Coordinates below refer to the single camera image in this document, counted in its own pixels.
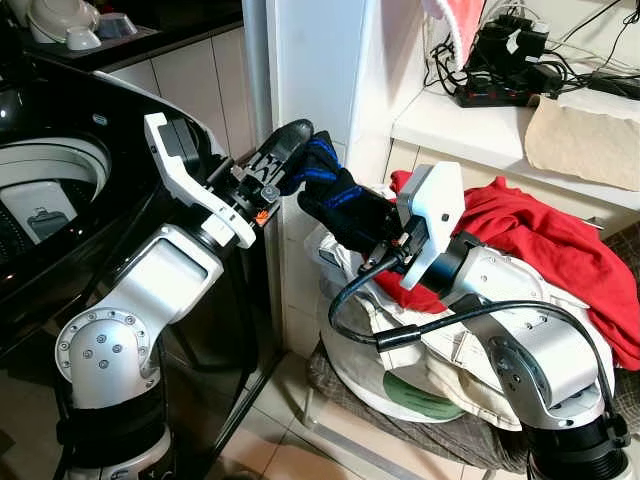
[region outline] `washing machine drum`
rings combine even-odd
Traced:
[[[0,265],[86,210],[109,172],[107,152],[86,139],[44,137],[0,147]]]

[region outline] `kitchen counter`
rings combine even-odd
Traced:
[[[168,12],[163,12],[163,15],[157,14],[155,20],[131,15],[138,28],[136,35],[105,40],[102,46],[82,52],[71,51],[62,44],[37,43],[28,30],[23,30],[22,40],[27,53],[38,59],[86,72],[98,69],[111,72],[242,25],[242,5],[239,1],[212,2],[206,15],[198,11],[197,15],[193,13],[192,17],[183,18],[181,22],[169,21]],[[138,26],[139,21],[148,21],[150,27],[155,28]]]

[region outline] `blue glove stripe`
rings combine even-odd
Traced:
[[[342,193],[339,193],[335,197],[332,197],[328,200],[325,200],[324,204],[329,208],[335,208],[338,205],[343,204],[344,202],[351,200],[352,198],[357,197],[362,193],[362,187],[359,185],[355,185]]]
[[[338,161],[338,157],[336,156],[336,152],[333,150],[332,147],[327,145],[324,142],[324,140],[322,140],[320,138],[314,138],[313,140],[310,140],[309,142],[307,142],[307,145],[320,147],[325,152],[327,152],[331,158],[333,158],[333,161],[336,162],[337,166],[340,166],[340,162]]]
[[[321,180],[329,180],[333,181],[336,179],[336,174],[333,172],[327,172],[326,170],[321,170],[319,168],[303,168],[299,173],[297,173],[290,182],[297,183],[302,181],[307,177],[315,177]]]

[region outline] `white countertop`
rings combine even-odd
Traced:
[[[640,121],[640,102],[582,89],[563,94],[562,105]],[[592,183],[578,177],[538,170],[524,156],[524,135],[533,108],[461,108],[448,95],[424,90],[396,119],[391,136],[508,173],[640,210],[640,192]]]

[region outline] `orange sticker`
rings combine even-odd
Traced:
[[[267,212],[266,210],[258,212],[258,215],[256,215],[255,218],[256,223],[261,227],[263,227],[264,224],[267,223],[267,220],[269,220],[269,212]]]

